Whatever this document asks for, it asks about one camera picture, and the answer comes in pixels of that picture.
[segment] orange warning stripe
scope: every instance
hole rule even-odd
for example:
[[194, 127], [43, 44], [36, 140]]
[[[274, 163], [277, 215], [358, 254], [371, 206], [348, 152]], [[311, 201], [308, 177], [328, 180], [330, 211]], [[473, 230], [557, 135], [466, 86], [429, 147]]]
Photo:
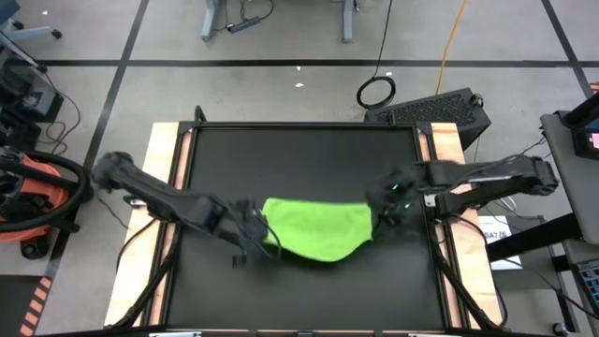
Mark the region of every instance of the orange warning stripe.
[[42, 277], [39, 280], [34, 297], [29, 303], [29, 311], [25, 314], [25, 319], [21, 324], [21, 336], [33, 336], [36, 332], [37, 322], [39, 322], [41, 312], [44, 310], [44, 304], [46, 298], [48, 298], [51, 285], [52, 281], [48, 277]]

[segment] floor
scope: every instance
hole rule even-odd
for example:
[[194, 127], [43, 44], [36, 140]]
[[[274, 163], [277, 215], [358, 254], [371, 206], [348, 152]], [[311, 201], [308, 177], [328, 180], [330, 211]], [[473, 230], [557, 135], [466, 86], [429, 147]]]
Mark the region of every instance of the floor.
[[[65, 156], [91, 166], [107, 151], [143, 161], [152, 123], [193, 118], [202, 106], [211, 121], [361, 121], [357, 88], [373, 74], [388, 0], [358, 0], [354, 43], [341, 42], [342, 8], [335, 1], [274, 0], [261, 24], [232, 35], [199, 36], [201, 0], [21, 0], [16, 19], [63, 32], [24, 41], [49, 66], [57, 88], [81, 111]], [[252, 0], [246, 16], [263, 15], [269, 1]], [[433, 95], [449, 30], [460, 0], [395, 1], [381, 74], [398, 83], [394, 102]], [[227, 16], [238, 22], [240, 4]], [[449, 51], [442, 91], [470, 87], [485, 100], [492, 126], [469, 161], [496, 160], [540, 139], [539, 117], [570, 110], [599, 81], [596, 0], [477, 0], [465, 9]], [[225, 24], [221, 11], [219, 27]], [[368, 101], [385, 95], [372, 88]], [[73, 125], [65, 103], [58, 120]], [[547, 145], [529, 154], [549, 154]], [[102, 195], [125, 221], [121, 195]], [[518, 212], [547, 219], [569, 212], [564, 192], [516, 196]], [[37, 333], [101, 328], [124, 229], [98, 202], [80, 209], [79, 233], [59, 236], [52, 259], [20, 258], [0, 245], [1, 274], [46, 274], [54, 279]], [[562, 321], [548, 290], [505, 291], [508, 327], [549, 333]]]

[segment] black floor stripe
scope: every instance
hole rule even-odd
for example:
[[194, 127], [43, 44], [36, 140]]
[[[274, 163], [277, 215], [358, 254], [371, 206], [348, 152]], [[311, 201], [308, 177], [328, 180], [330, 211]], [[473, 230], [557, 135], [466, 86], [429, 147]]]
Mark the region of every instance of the black floor stripe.
[[[45, 66], [121, 66], [122, 60], [39, 60]], [[587, 61], [599, 67], [599, 61]], [[298, 60], [127, 60], [126, 66], [218, 67], [218, 66], [376, 66], [376, 60], [298, 59]], [[382, 60], [381, 66], [439, 67], [441, 60]], [[450, 60], [447, 67], [552, 68], [570, 67], [570, 61], [486, 61]]]
[[570, 61], [571, 67], [574, 70], [574, 74], [577, 77], [578, 84], [580, 85], [580, 89], [584, 95], [589, 98], [592, 96], [591, 86], [589, 85], [589, 81], [587, 81], [587, 77], [584, 75], [584, 71], [578, 62], [577, 56], [574, 54], [574, 50], [570, 45], [570, 41], [568, 41], [568, 37], [566, 37], [565, 32], [563, 31], [562, 24], [558, 20], [558, 16], [555, 13], [555, 9], [553, 9], [553, 5], [549, 0], [541, 0], [543, 3], [543, 7], [549, 16], [549, 20], [551, 21], [551, 25], [553, 25], [553, 29], [555, 30], [555, 34], [557, 34], [560, 43], [562, 44], [563, 51], [565, 51], [565, 55], [568, 57], [568, 61]]
[[114, 75], [114, 79], [112, 80], [112, 84], [110, 85], [109, 93], [106, 97], [106, 102], [104, 103], [104, 107], [102, 108], [102, 113], [97, 121], [97, 125], [95, 126], [94, 135], [92, 136], [92, 141], [90, 142], [90, 147], [87, 151], [87, 155], [85, 155], [85, 160], [83, 161], [83, 165], [86, 168], [90, 168], [97, 157], [97, 151], [100, 148], [100, 143], [102, 142], [102, 137], [104, 136], [104, 132], [106, 131], [106, 126], [109, 123], [110, 114], [112, 113], [112, 107], [114, 106], [114, 102], [116, 101], [116, 97], [119, 94], [119, 89], [121, 88], [121, 83], [123, 82], [124, 72], [126, 71], [127, 61], [131, 57], [131, 52], [133, 51], [133, 47], [135, 45], [135, 40], [138, 38], [139, 29], [141, 27], [141, 22], [143, 21], [143, 16], [146, 13], [146, 9], [148, 8], [149, 0], [141, 0], [139, 3], [138, 13], [135, 16], [135, 20], [133, 21], [133, 26], [131, 27], [131, 32], [129, 33], [129, 37], [127, 38], [127, 42], [124, 45], [123, 55], [121, 56], [121, 61], [116, 69], [116, 74]]

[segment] black frame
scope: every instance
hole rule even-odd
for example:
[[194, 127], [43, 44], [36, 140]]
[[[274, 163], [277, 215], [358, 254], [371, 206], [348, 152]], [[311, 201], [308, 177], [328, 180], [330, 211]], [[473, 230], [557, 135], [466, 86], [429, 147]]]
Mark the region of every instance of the black frame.
[[[429, 156], [431, 160], [435, 160], [436, 157], [436, 151], [435, 151], [435, 147], [434, 147], [434, 141], [433, 141], [433, 137], [432, 137], [432, 132], [431, 132], [431, 128], [430, 128], [430, 124], [428, 125], [428, 127], [422, 127], [424, 125], [422, 124], [418, 124], [416, 125], [415, 123], [392, 123], [392, 124], [381, 124], [381, 123], [238, 123], [238, 122], [180, 122], [179, 123], [179, 128], [178, 128], [178, 135], [177, 135], [177, 140], [175, 143], [175, 149], [174, 149], [174, 155], [173, 155], [173, 161], [171, 163], [171, 169], [170, 169], [170, 174], [169, 174], [169, 178], [168, 178], [168, 183], [170, 184], [174, 184], [175, 182], [175, 177], [177, 174], [177, 169], [179, 166], [179, 162], [181, 160], [182, 157], [182, 145], [183, 145], [183, 138], [185, 136], [185, 134], [187, 132], [191, 132], [191, 139], [190, 139], [190, 144], [189, 144], [189, 149], [188, 149], [188, 153], [187, 153], [187, 162], [186, 162], [186, 168], [185, 168], [185, 173], [183, 175], [183, 189], [184, 188], [188, 188], [189, 185], [189, 181], [190, 181], [190, 174], [189, 172], [191, 171], [191, 166], [192, 166], [192, 160], [190, 160], [190, 158], [192, 157], [193, 153], [195, 152], [195, 148], [196, 148], [196, 144], [197, 144], [197, 136], [198, 133], [201, 132], [201, 130], [206, 130], [206, 129], [240, 129], [240, 128], [252, 128], [252, 129], [273, 129], [273, 128], [291, 128], [291, 129], [310, 129], [310, 128], [327, 128], [327, 129], [381, 129], [381, 130], [395, 130], [395, 129], [405, 129], [405, 128], [409, 128], [412, 130], [413, 133], [413, 140], [414, 140], [414, 146], [415, 146], [415, 152], [416, 152], [416, 161], [422, 161], [423, 160], [423, 156], [422, 156], [422, 150], [420, 148], [420, 142], [419, 142], [419, 133], [422, 132], [426, 139], [427, 139], [427, 145], [428, 145], [428, 151], [429, 151]], [[435, 224], [432, 221], [429, 221], [431, 219], [432, 214], [427, 212], [427, 207], [424, 204], [424, 198], [420, 199], [421, 202], [421, 206], [423, 207], [424, 210], [424, 215], [425, 215], [425, 228], [427, 231], [427, 235], [429, 237], [429, 253], [431, 255], [431, 258], [433, 257], [433, 251], [431, 250], [431, 244], [432, 244], [432, 240], [431, 240], [431, 232], [435, 231]], [[159, 233], [158, 233], [158, 237], [157, 237], [157, 243], [156, 243], [156, 249], [154, 250], [153, 253], [153, 267], [151, 270], [151, 274], [150, 277], [153, 277], [155, 275], [155, 272], [157, 270], [157, 268], [160, 266], [160, 261], [161, 261], [161, 256], [162, 256], [162, 252], [163, 252], [163, 248], [164, 248], [164, 239], [167, 233], [167, 226], [168, 224], [166, 223], [161, 223], [160, 224], [160, 229], [159, 229]], [[451, 263], [451, 268], [453, 269], [453, 271], [456, 273], [456, 275], [461, 278], [460, 276], [460, 268], [458, 265], [458, 259], [457, 259], [457, 253], [456, 253], [456, 248], [455, 248], [455, 241], [451, 232], [451, 228], [449, 225], [444, 225], [444, 235], [446, 237], [446, 250], [447, 250], [447, 259], [449, 260], [449, 262]], [[182, 235], [182, 232], [179, 230], [175, 230], [175, 233], [178, 235]], [[169, 271], [169, 273], [167, 274], [166, 278], [166, 290], [165, 290], [165, 296], [163, 299], [163, 305], [161, 307], [161, 312], [160, 312], [160, 321], [159, 324], [161, 325], [167, 325], [167, 321], [168, 321], [168, 308], [169, 308], [169, 304], [170, 304], [170, 298], [171, 298], [171, 293], [172, 293], [172, 287], [173, 287], [173, 279], [174, 279], [174, 274], [176, 272], [176, 269], [178, 268], [178, 264], [177, 264], [177, 260], [175, 259], [172, 269]], [[447, 293], [446, 293], [446, 285], [445, 285], [445, 277], [443, 275], [443, 273], [441, 271], [439, 271], [437, 268], [433, 268], [433, 272], [434, 272], [434, 276], [437, 279], [437, 296], [438, 296], [438, 300], [439, 303], [441, 305], [441, 315], [442, 315], [442, 321], [444, 324], [444, 328], [445, 329], [450, 329], [451, 328], [451, 316], [450, 316], [450, 312], [449, 312], [449, 308], [448, 308], [448, 304], [447, 304]], [[468, 312], [465, 308], [465, 305], [463, 304], [462, 300], [460, 298], [457, 297], [457, 301], [458, 301], [458, 309], [459, 309], [459, 314], [460, 314], [460, 323], [463, 327], [469, 329], [470, 328], [470, 320], [468, 319]], [[148, 300], [147, 305], [145, 306], [145, 310], [142, 313], [142, 324], [147, 325], [149, 324], [149, 319], [150, 319], [150, 311], [151, 308], [153, 306], [153, 297], [151, 297]]]

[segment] desk leg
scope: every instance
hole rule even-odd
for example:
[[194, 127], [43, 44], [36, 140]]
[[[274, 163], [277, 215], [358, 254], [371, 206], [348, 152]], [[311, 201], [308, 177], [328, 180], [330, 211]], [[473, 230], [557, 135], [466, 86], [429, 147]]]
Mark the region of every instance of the desk leg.
[[208, 41], [214, 35], [214, 25], [218, 20], [218, 12], [221, 7], [221, 0], [206, 0], [206, 14], [202, 24], [202, 39]]
[[354, 0], [343, 0], [343, 43], [354, 41]]
[[582, 233], [573, 213], [555, 218], [541, 226], [524, 230], [487, 246], [489, 261], [516, 256], [567, 239], [580, 239]]

